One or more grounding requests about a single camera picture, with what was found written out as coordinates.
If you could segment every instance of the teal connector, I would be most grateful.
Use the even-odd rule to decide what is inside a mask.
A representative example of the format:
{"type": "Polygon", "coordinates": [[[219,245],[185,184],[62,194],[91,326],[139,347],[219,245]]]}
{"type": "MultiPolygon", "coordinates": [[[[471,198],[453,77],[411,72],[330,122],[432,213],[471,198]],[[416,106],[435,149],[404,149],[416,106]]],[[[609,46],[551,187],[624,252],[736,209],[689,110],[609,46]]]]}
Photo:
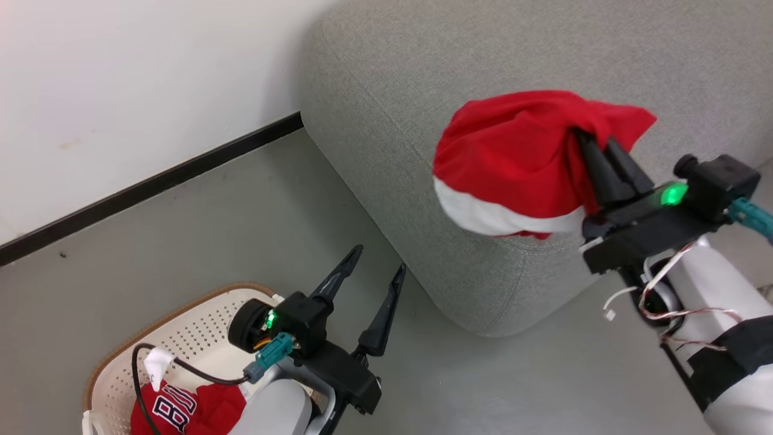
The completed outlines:
{"type": "Polygon", "coordinates": [[[755,230],[773,245],[773,216],[770,213],[746,198],[738,198],[730,204],[728,215],[733,222],[755,230]]]}
{"type": "Polygon", "coordinates": [[[261,380],[263,374],[274,364],[281,361],[284,357],[292,353],[293,338],[286,332],[281,332],[266,344],[257,354],[255,361],[244,368],[244,374],[248,377],[248,382],[254,384],[261,380]]]}

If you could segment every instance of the green light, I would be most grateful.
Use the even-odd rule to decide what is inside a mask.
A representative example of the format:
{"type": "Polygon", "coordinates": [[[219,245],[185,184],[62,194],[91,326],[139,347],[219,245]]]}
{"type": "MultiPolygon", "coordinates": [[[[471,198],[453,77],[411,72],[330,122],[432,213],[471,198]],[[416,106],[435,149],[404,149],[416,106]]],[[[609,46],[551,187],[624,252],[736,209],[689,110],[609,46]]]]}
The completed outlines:
{"type": "Polygon", "coordinates": [[[274,326],[274,319],[276,318],[277,315],[274,313],[274,310],[268,312],[268,317],[266,317],[266,329],[271,329],[271,327],[274,326]]]}
{"type": "Polygon", "coordinates": [[[682,202],[684,194],[687,193],[687,185],[685,183],[674,183],[668,186],[660,195],[660,204],[662,205],[677,205],[682,202]]]}

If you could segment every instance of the black baseboard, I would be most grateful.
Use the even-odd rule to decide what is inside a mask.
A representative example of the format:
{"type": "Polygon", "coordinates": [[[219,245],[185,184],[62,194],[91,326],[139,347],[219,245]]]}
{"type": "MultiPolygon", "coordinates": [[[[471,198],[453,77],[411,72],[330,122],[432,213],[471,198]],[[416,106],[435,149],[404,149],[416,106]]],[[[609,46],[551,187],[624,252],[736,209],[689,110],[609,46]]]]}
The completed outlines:
{"type": "Polygon", "coordinates": [[[303,128],[301,114],[295,113],[12,240],[0,246],[0,267],[300,128],[303,128]]]}

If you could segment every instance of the white perforated basket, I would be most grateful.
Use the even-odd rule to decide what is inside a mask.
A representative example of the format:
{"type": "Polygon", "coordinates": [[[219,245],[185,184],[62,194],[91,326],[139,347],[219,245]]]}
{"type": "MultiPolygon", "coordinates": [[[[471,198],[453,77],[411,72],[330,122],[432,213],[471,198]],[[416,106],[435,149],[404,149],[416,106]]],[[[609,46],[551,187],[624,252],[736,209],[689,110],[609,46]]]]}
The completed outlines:
{"type": "MultiPolygon", "coordinates": [[[[211,375],[239,378],[253,355],[228,343],[228,326],[244,302],[258,299],[276,306],[283,298],[257,283],[234,283],[214,290],[182,309],[169,314],[136,337],[120,346],[92,373],[83,397],[83,435],[129,435],[130,417],[136,395],[131,379],[131,352],[139,342],[167,349],[211,375]]],[[[148,382],[141,360],[148,351],[140,351],[140,382],[148,382]]],[[[164,379],[189,391],[206,384],[203,379],[172,364],[164,379]]],[[[261,384],[243,384],[246,394],[261,384]]]]}

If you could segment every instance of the gray ottoman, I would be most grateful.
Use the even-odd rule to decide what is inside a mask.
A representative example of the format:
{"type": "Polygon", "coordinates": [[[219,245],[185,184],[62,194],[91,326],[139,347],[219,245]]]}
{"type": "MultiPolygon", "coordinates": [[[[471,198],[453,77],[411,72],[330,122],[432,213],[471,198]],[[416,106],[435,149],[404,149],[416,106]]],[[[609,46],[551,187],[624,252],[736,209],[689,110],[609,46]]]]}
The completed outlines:
{"type": "Polygon", "coordinates": [[[353,0],[307,36],[301,115],[437,306],[480,335],[523,330],[592,281],[579,235],[457,228],[431,162],[466,101],[563,88],[652,110],[634,156],[656,181],[691,152],[773,156],[773,2],[353,0]]]}

